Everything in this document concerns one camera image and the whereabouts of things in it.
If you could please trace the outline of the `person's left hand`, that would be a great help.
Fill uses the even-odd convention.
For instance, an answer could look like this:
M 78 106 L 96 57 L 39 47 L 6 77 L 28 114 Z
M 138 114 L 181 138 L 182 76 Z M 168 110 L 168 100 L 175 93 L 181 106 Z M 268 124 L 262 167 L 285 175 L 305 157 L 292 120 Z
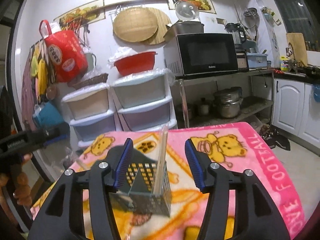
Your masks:
M 31 153 L 24 155 L 22 165 L 30 161 L 32 156 L 33 155 Z M 8 209 L 7 201 L 5 200 L 2 192 L 2 187 L 6 186 L 8 180 L 9 177 L 4 173 L 1 173 L 1 207 L 3 210 Z M 18 205 L 30 207 L 32 204 L 31 188 L 28 183 L 29 180 L 27 175 L 24 172 L 21 172 L 17 176 L 17 186 L 13 193 L 13 197 L 17 200 Z

